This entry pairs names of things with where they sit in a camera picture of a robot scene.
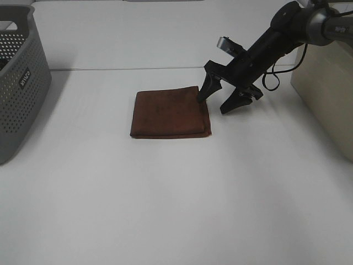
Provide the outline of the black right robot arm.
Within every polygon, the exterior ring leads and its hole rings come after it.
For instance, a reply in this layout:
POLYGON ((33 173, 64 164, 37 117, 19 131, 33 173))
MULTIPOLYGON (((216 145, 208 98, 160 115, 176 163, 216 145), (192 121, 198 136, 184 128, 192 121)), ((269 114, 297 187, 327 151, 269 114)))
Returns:
POLYGON ((340 13, 327 1, 309 1, 306 7, 297 1, 289 2, 277 11, 267 31, 249 49, 228 37, 219 39, 218 48, 233 59, 227 65, 207 62, 197 101, 204 102, 225 81, 235 90, 221 105, 221 113, 250 105, 263 96, 254 82, 267 75, 277 76, 274 66, 280 58, 301 45, 326 46, 333 41, 352 42, 352 12, 340 13))

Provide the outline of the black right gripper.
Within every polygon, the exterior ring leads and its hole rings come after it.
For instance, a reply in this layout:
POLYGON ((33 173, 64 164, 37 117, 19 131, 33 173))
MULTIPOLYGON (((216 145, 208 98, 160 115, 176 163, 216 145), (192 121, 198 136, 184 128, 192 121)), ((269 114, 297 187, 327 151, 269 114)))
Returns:
POLYGON ((249 54, 243 51, 227 64, 222 65, 209 60, 204 66, 206 77, 197 94, 197 102, 204 102, 209 96, 222 89, 221 80, 233 85, 237 89, 221 105, 222 114, 250 105, 253 100, 260 99, 262 92, 258 88, 251 88, 253 83, 262 75, 261 67, 253 62, 249 54))

